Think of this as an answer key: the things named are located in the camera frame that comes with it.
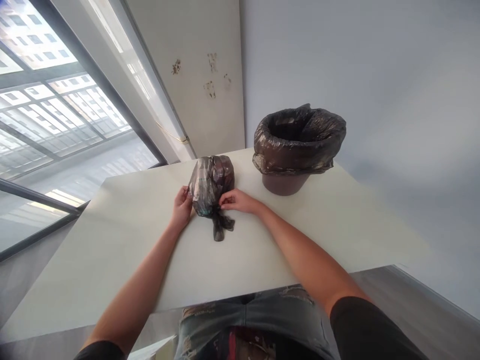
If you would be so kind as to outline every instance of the gray floor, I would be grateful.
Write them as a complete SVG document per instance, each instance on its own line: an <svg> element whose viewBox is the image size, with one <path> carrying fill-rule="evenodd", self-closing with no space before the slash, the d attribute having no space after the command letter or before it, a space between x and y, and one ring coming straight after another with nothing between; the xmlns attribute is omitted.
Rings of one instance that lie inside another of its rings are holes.
<svg viewBox="0 0 480 360"><path fill-rule="evenodd" d="M69 227L0 263L0 326L65 238ZM479 359L480 322L394 266L353 274L373 301L430 359ZM152 314L134 350L177 331L180 311ZM8 359L72 359L93 326L4 344ZM333 334L327 329L332 343Z"/></svg>

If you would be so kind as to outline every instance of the person's left hand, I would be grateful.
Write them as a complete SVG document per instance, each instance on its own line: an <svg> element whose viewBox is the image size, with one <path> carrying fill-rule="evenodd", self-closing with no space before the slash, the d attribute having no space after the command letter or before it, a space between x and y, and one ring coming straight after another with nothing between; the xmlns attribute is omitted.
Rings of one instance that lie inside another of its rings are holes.
<svg viewBox="0 0 480 360"><path fill-rule="evenodd" d="M190 221L192 213L192 197L188 186L182 186L173 201L173 213L171 215L170 225L177 230L183 230Z"/></svg>

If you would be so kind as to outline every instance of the white wall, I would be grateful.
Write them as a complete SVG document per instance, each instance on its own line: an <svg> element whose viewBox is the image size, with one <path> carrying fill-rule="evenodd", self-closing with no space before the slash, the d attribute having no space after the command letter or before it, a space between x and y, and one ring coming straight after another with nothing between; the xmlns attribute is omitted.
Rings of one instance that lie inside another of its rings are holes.
<svg viewBox="0 0 480 360"><path fill-rule="evenodd" d="M244 149L239 0L126 2L196 155Z"/></svg>
<svg viewBox="0 0 480 360"><path fill-rule="evenodd" d="M400 267L480 319L480 2L243 0L240 12L247 146L280 109L344 117L336 160L431 246Z"/></svg>

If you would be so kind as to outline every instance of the door stain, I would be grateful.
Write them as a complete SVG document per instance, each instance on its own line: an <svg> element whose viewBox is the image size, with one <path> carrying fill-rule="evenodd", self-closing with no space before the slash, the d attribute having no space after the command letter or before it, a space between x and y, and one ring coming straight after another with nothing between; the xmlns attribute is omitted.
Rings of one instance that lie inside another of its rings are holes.
<svg viewBox="0 0 480 360"><path fill-rule="evenodd" d="M209 53L208 56L208 63L210 64L210 71L212 73L218 73L217 71L217 53Z"/></svg>
<svg viewBox="0 0 480 360"><path fill-rule="evenodd" d="M214 88L213 81L207 82L205 85L203 85L203 88L205 89L207 97L210 97L211 99L215 99L217 97L215 95L215 88Z"/></svg>
<svg viewBox="0 0 480 360"><path fill-rule="evenodd" d="M180 72L180 59L177 59L175 61L175 63L173 64L173 70L171 71L171 73L173 75L176 75Z"/></svg>
<svg viewBox="0 0 480 360"><path fill-rule="evenodd" d="M225 90L230 90L230 87L232 86L232 79L230 79L230 76L228 74L225 74L223 76L223 85L225 86Z"/></svg>

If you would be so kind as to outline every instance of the garbage bag liner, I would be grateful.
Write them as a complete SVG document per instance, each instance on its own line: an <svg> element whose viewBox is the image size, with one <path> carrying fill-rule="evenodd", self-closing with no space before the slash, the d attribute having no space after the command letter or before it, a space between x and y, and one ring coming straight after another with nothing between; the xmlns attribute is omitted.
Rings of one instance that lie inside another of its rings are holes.
<svg viewBox="0 0 480 360"><path fill-rule="evenodd" d="M274 112L255 131L253 164L266 175L322 174L346 134L342 117L310 104Z"/></svg>
<svg viewBox="0 0 480 360"><path fill-rule="evenodd" d="M198 216L213 220L213 239L217 242L224 239L224 229L234 230L235 220L223 215L219 206L222 194L233 190L234 186L234 166L228 156L198 159L188 188Z"/></svg>

